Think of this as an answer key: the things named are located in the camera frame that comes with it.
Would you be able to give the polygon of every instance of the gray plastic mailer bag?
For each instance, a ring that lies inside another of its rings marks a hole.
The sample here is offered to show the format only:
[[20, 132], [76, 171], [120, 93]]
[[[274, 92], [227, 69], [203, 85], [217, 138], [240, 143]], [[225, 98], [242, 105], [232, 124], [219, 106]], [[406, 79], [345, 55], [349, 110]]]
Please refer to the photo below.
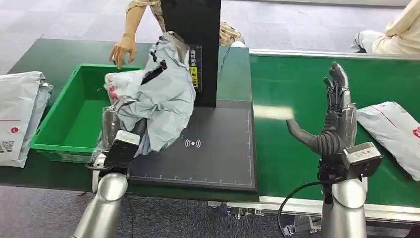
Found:
[[[147, 121], [138, 154], [171, 145], [186, 128], [194, 109], [195, 89], [189, 72], [188, 46], [167, 32], [150, 49], [143, 80], [131, 80], [113, 107], [126, 131]], [[132, 87], [137, 94], [132, 97]]]
[[25, 166], [52, 88], [38, 71], [0, 76], [0, 166]]
[[420, 124], [403, 107], [385, 102], [358, 109], [357, 121], [420, 181]]

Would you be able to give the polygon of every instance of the wireless charging symbol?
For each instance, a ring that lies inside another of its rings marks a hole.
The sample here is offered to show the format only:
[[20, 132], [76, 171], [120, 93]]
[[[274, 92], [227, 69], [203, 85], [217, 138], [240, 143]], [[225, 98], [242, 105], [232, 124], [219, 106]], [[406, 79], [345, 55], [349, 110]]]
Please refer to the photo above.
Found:
[[192, 140], [190, 140], [190, 139], [186, 139], [185, 140], [185, 147], [190, 147], [190, 146], [194, 146], [194, 147], [196, 147], [197, 149], [201, 146], [201, 141], [198, 139], [198, 140], [195, 140], [195, 141], [192, 141]]

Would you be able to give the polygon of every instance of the human hand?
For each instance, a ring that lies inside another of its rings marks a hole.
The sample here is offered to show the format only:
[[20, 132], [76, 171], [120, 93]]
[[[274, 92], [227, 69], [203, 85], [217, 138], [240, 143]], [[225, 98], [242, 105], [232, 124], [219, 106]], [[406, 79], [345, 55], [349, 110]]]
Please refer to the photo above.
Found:
[[111, 54], [109, 55], [109, 61], [111, 61], [112, 57], [114, 57], [117, 68], [121, 69], [124, 55], [127, 52], [130, 54], [128, 62], [131, 63], [137, 53], [136, 42], [134, 37], [123, 35], [121, 40], [115, 43], [115, 45], [112, 47]]

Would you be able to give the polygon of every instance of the humanoid robot hand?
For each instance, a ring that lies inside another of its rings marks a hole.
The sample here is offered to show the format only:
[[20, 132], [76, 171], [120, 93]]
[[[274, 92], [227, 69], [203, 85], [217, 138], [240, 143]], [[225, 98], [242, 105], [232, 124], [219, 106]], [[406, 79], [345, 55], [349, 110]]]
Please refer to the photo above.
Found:
[[333, 63], [327, 85], [327, 111], [320, 135], [312, 135], [300, 128], [294, 119], [286, 120], [289, 132], [321, 156], [342, 153], [354, 145], [356, 137], [356, 107], [351, 102], [349, 82], [343, 68]]

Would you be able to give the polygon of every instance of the green table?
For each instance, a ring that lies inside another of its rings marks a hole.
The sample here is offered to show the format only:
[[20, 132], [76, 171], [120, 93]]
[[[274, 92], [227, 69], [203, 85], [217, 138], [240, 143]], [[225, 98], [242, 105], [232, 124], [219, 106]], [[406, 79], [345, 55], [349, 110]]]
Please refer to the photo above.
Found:
[[[112, 43], [38, 40], [10, 72], [39, 70], [56, 86], [55, 99], [66, 79], [80, 63], [108, 63]], [[148, 44], [138, 45], [135, 65], [145, 64]], [[219, 51], [219, 64], [226, 52]], [[258, 194], [192, 188], [130, 186], [146, 196], [228, 201], [229, 206], [276, 210], [291, 190], [316, 180], [318, 157], [292, 138], [282, 114], [293, 112], [301, 126], [317, 133], [326, 108], [322, 78], [333, 61], [350, 79], [353, 100], [359, 108], [397, 101], [420, 120], [417, 88], [420, 61], [352, 54], [313, 54], [232, 48], [218, 77], [219, 99], [249, 100], [249, 70], [255, 109]], [[374, 141], [358, 127], [357, 143]], [[406, 179], [395, 159], [383, 148], [385, 159], [369, 179], [366, 215], [372, 220], [420, 222], [420, 184]], [[0, 183], [13, 186], [90, 190], [91, 175], [81, 164], [50, 162], [31, 152], [24, 169], [0, 168]], [[320, 214], [319, 187], [296, 194], [285, 206], [289, 213]]]
[[[38, 39], [9, 73], [42, 71], [54, 85], [49, 107], [56, 100], [67, 79], [81, 63], [112, 64], [108, 61], [113, 42]], [[144, 67], [151, 44], [137, 44], [137, 57], [133, 66]], [[222, 62], [228, 48], [221, 48]], [[249, 53], [246, 48], [232, 48], [225, 57], [218, 74], [218, 99], [250, 101], [251, 76]], [[92, 173], [83, 164], [51, 162], [43, 155], [31, 151], [24, 169], [0, 168], [0, 184], [91, 191]], [[258, 194], [223, 190], [208, 191], [197, 188], [130, 185], [129, 193], [142, 196], [162, 196], [223, 201], [258, 201]]]

